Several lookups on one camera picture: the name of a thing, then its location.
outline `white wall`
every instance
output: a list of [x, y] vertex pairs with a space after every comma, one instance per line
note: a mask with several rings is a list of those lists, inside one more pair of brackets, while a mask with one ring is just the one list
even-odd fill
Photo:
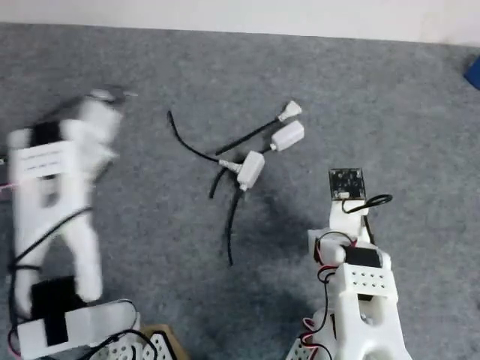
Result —
[[0, 21], [480, 46], [479, 0], [0, 0]]

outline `blue object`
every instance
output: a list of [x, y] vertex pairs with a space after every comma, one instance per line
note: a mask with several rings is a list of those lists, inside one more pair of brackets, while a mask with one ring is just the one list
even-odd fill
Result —
[[472, 66], [466, 71], [465, 79], [480, 90], [480, 58], [477, 58]]

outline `cable connector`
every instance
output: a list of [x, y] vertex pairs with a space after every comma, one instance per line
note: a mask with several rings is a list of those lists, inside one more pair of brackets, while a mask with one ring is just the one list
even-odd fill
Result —
[[227, 160], [219, 160], [218, 163], [238, 174], [237, 182], [240, 184], [240, 189], [246, 191], [255, 185], [265, 166], [265, 158], [259, 152], [250, 151], [242, 164]]
[[286, 106], [283, 112], [277, 116], [279, 122], [284, 122], [288, 118], [293, 116], [300, 115], [302, 113], [302, 108], [295, 101], [291, 100]]
[[276, 152], [288, 149], [305, 137], [305, 129], [300, 121], [295, 120], [282, 127], [271, 137], [270, 149]]
[[230, 171], [233, 171], [235, 174], [240, 173], [242, 169], [242, 165], [240, 163], [233, 163], [232, 161], [222, 160], [220, 159], [218, 163], [222, 166], [227, 168]]
[[240, 172], [237, 176], [237, 182], [240, 189], [246, 191], [255, 185], [260, 173], [265, 166], [265, 158], [256, 151], [250, 151], [241, 165]]

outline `circuit board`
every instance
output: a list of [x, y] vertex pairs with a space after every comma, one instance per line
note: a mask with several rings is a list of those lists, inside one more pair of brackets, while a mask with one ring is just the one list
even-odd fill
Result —
[[330, 169], [332, 200], [365, 200], [365, 183], [362, 169]]

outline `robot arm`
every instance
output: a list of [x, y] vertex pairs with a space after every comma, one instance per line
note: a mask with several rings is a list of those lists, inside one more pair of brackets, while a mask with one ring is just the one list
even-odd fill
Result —
[[[390, 256], [373, 242], [368, 210], [389, 195], [365, 198], [360, 169], [330, 170], [329, 228], [308, 230], [309, 254], [320, 266], [326, 309], [305, 319], [295, 342], [309, 360], [411, 360], [398, 316]], [[293, 348], [287, 359], [296, 359]]]
[[[91, 193], [98, 174], [115, 157], [110, 143], [121, 117], [109, 102], [87, 96], [79, 104], [78, 119], [41, 122], [8, 137], [15, 229], [10, 333], [18, 336], [23, 359], [103, 341], [140, 326], [131, 301], [87, 305], [102, 293]], [[39, 282], [38, 270], [57, 235], [72, 251], [75, 277]], [[28, 321], [18, 324], [17, 314]]]

